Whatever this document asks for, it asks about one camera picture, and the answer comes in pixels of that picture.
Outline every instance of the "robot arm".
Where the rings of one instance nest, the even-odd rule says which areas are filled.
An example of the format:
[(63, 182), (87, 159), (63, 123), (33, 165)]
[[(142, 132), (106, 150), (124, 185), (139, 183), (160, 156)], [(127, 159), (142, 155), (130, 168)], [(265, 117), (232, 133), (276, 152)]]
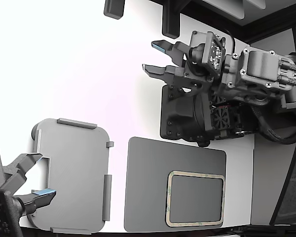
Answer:
[(25, 174), (41, 158), (38, 153), (21, 154), (8, 166), (2, 166), (0, 158), (0, 236), (22, 237), (20, 218), (50, 205), (55, 197), (56, 191), (52, 189), (13, 196), (26, 182)]
[(203, 43), (200, 36), (204, 34), (193, 32), (190, 46), (152, 42), (178, 67), (143, 65), (150, 77), (167, 83), (161, 137), (206, 147), (211, 140), (260, 132), (274, 142), (295, 143), (296, 134), (281, 138), (269, 123), (283, 118), (296, 123), (296, 60), (252, 47), (229, 55), (225, 38), (208, 32)]

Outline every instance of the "gray plastic tray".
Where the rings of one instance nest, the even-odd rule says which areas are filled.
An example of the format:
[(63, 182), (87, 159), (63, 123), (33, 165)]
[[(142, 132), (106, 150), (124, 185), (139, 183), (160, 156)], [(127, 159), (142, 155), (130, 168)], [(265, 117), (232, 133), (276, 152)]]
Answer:
[(56, 197), (28, 219), (37, 228), (65, 234), (91, 234), (110, 220), (111, 176), (106, 131), (96, 124), (46, 119), (32, 131), (34, 151), (48, 158), (47, 188)]
[(223, 223), (225, 170), (224, 151), (131, 138), (124, 216), (126, 231), (219, 228)]

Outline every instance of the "mounting bracket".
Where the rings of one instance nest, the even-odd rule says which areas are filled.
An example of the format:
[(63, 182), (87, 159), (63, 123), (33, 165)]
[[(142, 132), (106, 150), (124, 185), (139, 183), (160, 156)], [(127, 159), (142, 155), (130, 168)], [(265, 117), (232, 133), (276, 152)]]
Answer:
[(162, 34), (176, 39), (180, 36), (180, 12), (191, 0), (165, 0), (162, 12)]
[(124, 14), (125, 0), (105, 0), (104, 15), (116, 20)]
[[(180, 36), (180, 13), (191, 0), (164, 0), (162, 3), (162, 34), (176, 39)], [(120, 19), (124, 14), (125, 0), (106, 0), (104, 15)]]

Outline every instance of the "white backdrop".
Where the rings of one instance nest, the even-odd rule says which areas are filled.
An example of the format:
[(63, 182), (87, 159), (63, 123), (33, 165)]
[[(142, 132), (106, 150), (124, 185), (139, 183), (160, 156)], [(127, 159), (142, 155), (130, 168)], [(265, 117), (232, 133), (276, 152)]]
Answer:
[[(31, 130), (46, 118), (98, 124), (115, 141), (109, 161), (111, 221), (101, 231), (124, 232), (128, 140), (133, 136), (161, 140), (164, 83), (149, 78), (142, 63), (172, 64), (150, 43), (166, 39), (189, 44), (192, 31), (214, 31), (227, 38), (230, 53), (231, 40), (183, 15), (181, 36), (171, 40), (161, 34), (160, 5), (126, 0), (124, 16), (114, 20), (103, 15), (104, 2), (0, 1), (0, 154), (7, 165), (31, 152)], [(237, 41), (236, 51), (245, 46)], [(213, 142), (211, 148), (227, 153), (223, 227), (249, 224), (254, 138)], [(45, 188), (45, 173), (43, 162), (37, 164), (17, 194)], [(30, 227), (25, 217), (21, 225)]]

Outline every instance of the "screw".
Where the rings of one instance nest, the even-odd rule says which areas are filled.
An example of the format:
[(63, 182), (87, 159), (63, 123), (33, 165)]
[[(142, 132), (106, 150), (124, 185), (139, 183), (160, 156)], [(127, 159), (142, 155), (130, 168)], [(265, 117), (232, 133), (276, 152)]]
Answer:
[(230, 82), (227, 83), (227, 86), (228, 86), (229, 88), (232, 88), (232, 87), (233, 87), (233, 83), (230, 81)]
[(246, 74), (246, 70), (241, 69), (241, 70), (240, 70), (240, 74), (244, 76), (244, 75)]
[(237, 59), (238, 59), (238, 54), (233, 53), (233, 54), (232, 54), (232, 58), (237, 60)]
[(265, 86), (266, 86), (266, 88), (271, 88), (271, 87), (272, 87), (272, 84), (269, 83), (269, 82), (267, 82), (267, 83), (265, 84)]

